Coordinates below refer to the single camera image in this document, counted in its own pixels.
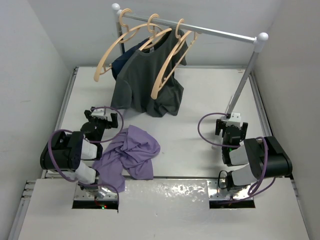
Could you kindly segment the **purple t-shirt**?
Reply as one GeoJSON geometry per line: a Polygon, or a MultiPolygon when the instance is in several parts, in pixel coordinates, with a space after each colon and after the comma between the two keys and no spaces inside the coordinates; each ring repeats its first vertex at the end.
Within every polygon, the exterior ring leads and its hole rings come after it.
{"type": "Polygon", "coordinates": [[[120,193],[125,190],[123,170],[135,180],[153,180],[152,159],[161,151],[158,141],[146,131],[130,125],[125,128],[103,152],[92,168],[99,173],[102,183],[120,193]]]}

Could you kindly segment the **beige plastic hanger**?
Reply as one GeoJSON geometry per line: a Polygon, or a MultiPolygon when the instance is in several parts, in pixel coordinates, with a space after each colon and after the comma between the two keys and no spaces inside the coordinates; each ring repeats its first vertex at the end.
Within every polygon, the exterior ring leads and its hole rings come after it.
{"type": "Polygon", "coordinates": [[[174,65],[174,67],[172,68],[172,70],[170,71],[170,73],[164,77],[165,71],[169,65],[169,63],[171,62],[172,58],[174,55],[176,55],[177,53],[179,53],[179,51],[182,49],[184,43],[186,42],[186,38],[187,36],[192,33],[191,30],[188,30],[187,33],[185,33],[183,36],[178,34],[178,30],[179,30],[179,26],[184,23],[184,19],[181,18],[179,20],[179,22],[177,23],[177,26],[175,28],[175,37],[178,39],[177,44],[173,47],[173,49],[171,50],[170,54],[167,56],[165,62],[163,63],[157,77],[156,80],[154,82],[152,91],[151,91],[151,98],[153,100],[156,100],[158,97],[158,93],[159,91],[163,88],[163,86],[166,84],[166,82],[168,81],[169,77],[174,73],[175,69],[177,68],[177,66],[181,63],[181,61],[183,60],[183,58],[186,56],[187,52],[191,49],[191,47],[194,45],[194,43],[196,42],[197,38],[198,38],[198,33],[193,31],[193,41],[190,42],[189,47],[186,49],[186,51],[182,54],[182,56],[180,57],[180,59],[177,61],[177,63],[174,65]]]}

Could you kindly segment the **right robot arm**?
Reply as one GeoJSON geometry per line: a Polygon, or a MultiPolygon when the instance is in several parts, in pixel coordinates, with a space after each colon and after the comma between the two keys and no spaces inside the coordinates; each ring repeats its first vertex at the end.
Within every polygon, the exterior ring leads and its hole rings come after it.
{"type": "Polygon", "coordinates": [[[239,190],[265,178],[290,176],[293,165],[274,136],[245,138],[248,124],[228,125],[226,121],[216,121],[215,134],[222,133],[222,161],[228,167],[243,166],[226,172],[219,188],[227,191],[239,190]]]}

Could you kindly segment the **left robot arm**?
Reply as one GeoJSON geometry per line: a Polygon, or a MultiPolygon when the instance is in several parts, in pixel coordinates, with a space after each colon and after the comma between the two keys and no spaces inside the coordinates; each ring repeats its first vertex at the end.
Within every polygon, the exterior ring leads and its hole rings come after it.
{"type": "Polygon", "coordinates": [[[78,131],[54,131],[40,155],[43,170],[56,172],[68,182],[77,183],[81,190],[97,199],[103,199],[108,191],[119,193],[111,184],[99,180],[99,173],[85,163],[102,157],[102,143],[114,139],[103,140],[105,130],[117,129],[118,117],[123,118],[118,110],[113,109],[108,119],[107,109],[112,110],[106,106],[85,110],[87,121],[78,131]]]}

